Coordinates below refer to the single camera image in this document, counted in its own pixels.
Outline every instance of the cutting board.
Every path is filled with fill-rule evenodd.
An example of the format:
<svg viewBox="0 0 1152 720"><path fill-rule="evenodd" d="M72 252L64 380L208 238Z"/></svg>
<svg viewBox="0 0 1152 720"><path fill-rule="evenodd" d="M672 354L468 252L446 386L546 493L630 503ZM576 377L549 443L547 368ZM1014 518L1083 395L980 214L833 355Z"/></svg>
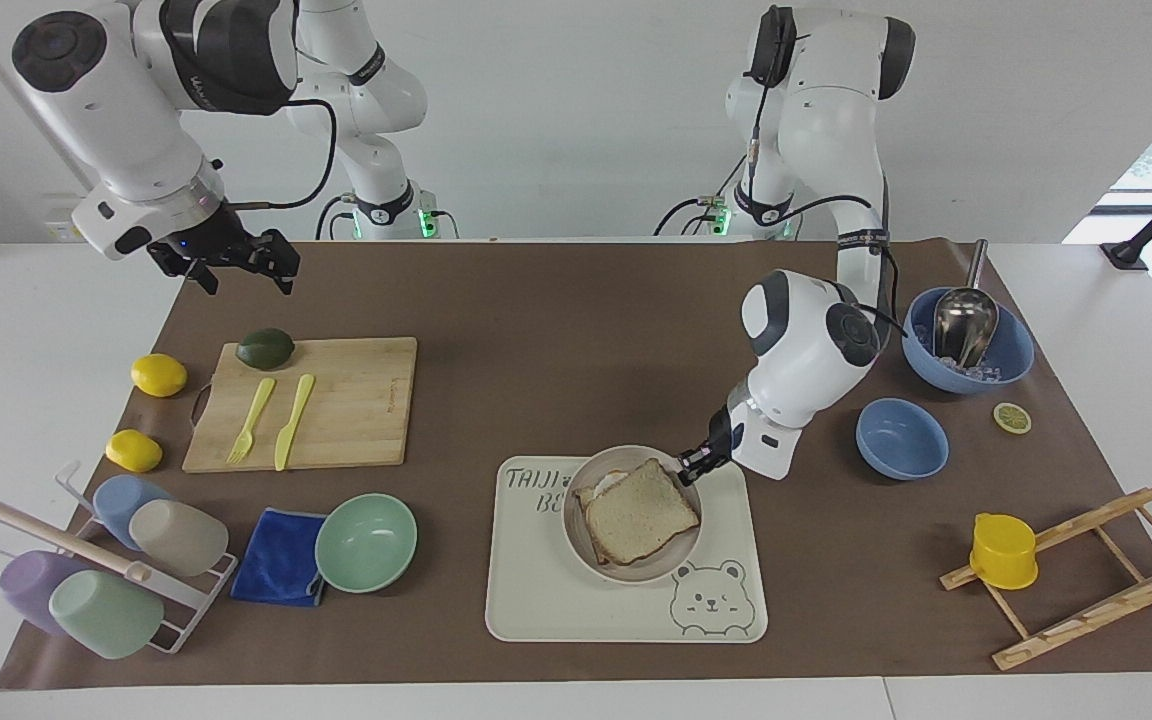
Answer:
<svg viewBox="0 0 1152 720"><path fill-rule="evenodd" d="M291 416L304 373L314 376L314 392L301 416L288 469L402 465L416 338L298 341L288 363L271 372L243 365L234 355L237 347L229 342L220 350L211 395L184 456L187 473L273 470L278 430ZM252 430L252 450L238 464L226 465L262 378L278 384Z"/></svg>

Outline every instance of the white cup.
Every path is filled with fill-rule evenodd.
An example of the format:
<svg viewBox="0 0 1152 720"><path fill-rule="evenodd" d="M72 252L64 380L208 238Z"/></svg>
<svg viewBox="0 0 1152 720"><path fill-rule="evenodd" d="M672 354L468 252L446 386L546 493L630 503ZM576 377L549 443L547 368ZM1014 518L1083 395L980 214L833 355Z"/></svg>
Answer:
<svg viewBox="0 0 1152 720"><path fill-rule="evenodd" d="M205 573L229 547L225 523L174 500L143 505L132 515L129 532L157 568L182 578Z"/></svg>

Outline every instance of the blue cloth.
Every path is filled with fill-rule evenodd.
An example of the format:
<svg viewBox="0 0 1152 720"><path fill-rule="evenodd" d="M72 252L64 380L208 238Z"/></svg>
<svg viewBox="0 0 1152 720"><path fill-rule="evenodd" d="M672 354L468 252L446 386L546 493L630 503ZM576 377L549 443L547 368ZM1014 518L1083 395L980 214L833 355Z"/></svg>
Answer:
<svg viewBox="0 0 1152 720"><path fill-rule="evenodd" d="M323 598L323 577L314 561L314 541L326 515L266 507L256 521L229 597L248 602L314 607Z"/></svg>

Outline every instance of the yellow cup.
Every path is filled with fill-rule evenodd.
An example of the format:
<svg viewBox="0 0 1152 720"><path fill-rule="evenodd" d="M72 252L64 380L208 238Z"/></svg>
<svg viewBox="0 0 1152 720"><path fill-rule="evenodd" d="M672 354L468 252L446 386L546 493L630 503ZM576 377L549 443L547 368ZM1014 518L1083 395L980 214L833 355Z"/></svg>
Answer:
<svg viewBox="0 0 1152 720"><path fill-rule="evenodd" d="M972 556L977 577L993 588L1020 591L1038 579L1034 530L1011 515L977 515L972 532Z"/></svg>

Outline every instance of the bread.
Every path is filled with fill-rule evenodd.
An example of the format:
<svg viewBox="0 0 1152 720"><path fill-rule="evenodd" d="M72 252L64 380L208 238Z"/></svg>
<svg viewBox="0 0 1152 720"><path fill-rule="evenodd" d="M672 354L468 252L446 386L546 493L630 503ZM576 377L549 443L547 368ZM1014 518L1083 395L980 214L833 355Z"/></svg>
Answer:
<svg viewBox="0 0 1152 720"><path fill-rule="evenodd" d="M696 510L658 460L649 460L612 484L581 488L577 500L599 564L630 564L658 552L700 524Z"/></svg>

